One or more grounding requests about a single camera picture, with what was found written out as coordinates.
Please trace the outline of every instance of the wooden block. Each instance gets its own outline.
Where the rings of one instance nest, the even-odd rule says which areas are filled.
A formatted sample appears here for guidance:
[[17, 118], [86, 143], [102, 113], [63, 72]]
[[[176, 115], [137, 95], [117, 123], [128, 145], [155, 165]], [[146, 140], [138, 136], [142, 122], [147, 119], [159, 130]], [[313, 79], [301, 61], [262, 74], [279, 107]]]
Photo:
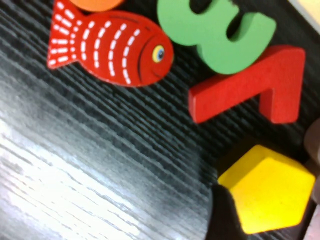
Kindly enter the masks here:
[[306, 131], [304, 136], [304, 148], [309, 153], [310, 157], [320, 165], [320, 118]]
[[104, 82], [142, 87], [165, 77], [173, 59], [170, 39], [144, 16], [125, 11], [85, 16], [68, 0], [55, 1], [47, 57], [50, 69], [79, 62]]
[[230, 0], [214, 0], [201, 14], [190, 8], [190, 0], [159, 0], [161, 27], [176, 43], [197, 46], [202, 60], [214, 71], [234, 74], [253, 64], [264, 52], [276, 30], [276, 22], [261, 13], [244, 14], [235, 34], [227, 29], [239, 13]]
[[214, 76], [189, 90], [189, 112], [204, 122], [261, 94], [259, 110], [272, 123], [297, 120], [306, 54], [302, 48], [269, 47], [252, 66], [232, 76]]
[[313, 201], [316, 204], [320, 205], [320, 176], [318, 176], [318, 178], [315, 181], [311, 196], [312, 196]]
[[315, 177], [297, 161], [256, 145], [218, 182], [231, 192], [243, 231], [255, 234], [298, 225]]
[[70, 0], [77, 7], [90, 12], [103, 12], [115, 8], [124, 0]]
[[310, 225], [304, 236], [304, 240], [319, 240], [320, 239], [320, 205], [314, 211]]
[[320, 1], [318, 0], [289, 0], [300, 14], [320, 34]]

